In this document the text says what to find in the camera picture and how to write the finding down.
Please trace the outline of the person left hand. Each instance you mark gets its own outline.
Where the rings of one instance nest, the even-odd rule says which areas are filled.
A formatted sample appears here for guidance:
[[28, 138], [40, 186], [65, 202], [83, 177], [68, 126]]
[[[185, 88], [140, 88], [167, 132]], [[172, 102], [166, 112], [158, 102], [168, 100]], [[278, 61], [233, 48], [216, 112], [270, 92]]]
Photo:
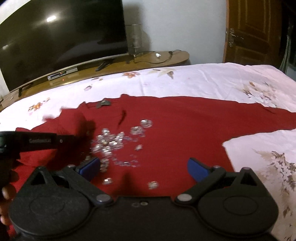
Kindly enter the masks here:
[[1, 189], [1, 223], [5, 226], [11, 225], [9, 206], [15, 196], [16, 189], [12, 184], [8, 184]]

